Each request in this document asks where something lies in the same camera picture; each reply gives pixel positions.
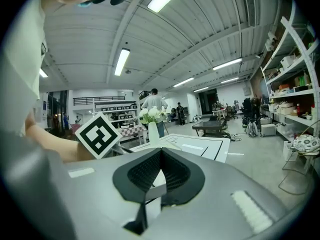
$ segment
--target concrete floor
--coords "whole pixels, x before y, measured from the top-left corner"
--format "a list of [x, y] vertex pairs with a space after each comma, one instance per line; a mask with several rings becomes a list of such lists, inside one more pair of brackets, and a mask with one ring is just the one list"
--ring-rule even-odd
[[[195, 130], [192, 130], [192, 125], [196, 123], [187, 123], [184, 126], [174, 125], [168, 128], [169, 134], [181, 134], [189, 136], [197, 136]], [[307, 195], [292, 195], [278, 188], [280, 182], [288, 174], [288, 171], [283, 171], [282, 167], [285, 164], [283, 158], [284, 139], [280, 135], [267, 137], [249, 137], [245, 134], [245, 129], [242, 128], [242, 116], [238, 119], [231, 119], [227, 122], [228, 131], [230, 134], [237, 135], [241, 141], [231, 141], [229, 147], [226, 163], [234, 166], [274, 195], [276, 195], [283, 204], [290, 210], [298, 203], [302, 202]], [[139, 145], [138, 140], [132, 140], [122, 144], [126, 148], [133, 148]], [[289, 162], [288, 167], [295, 166], [295, 168], [303, 169], [302, 162]], [[291, 172], [290, 175], [283, 182], [283, 188], [292, 192], [300, 192], [306, 189], [307, 180], [311, 183], [309, 185], [309, 192], [312, 189], [313, 181], [309, 176], [307, 179], [298, 173]]]

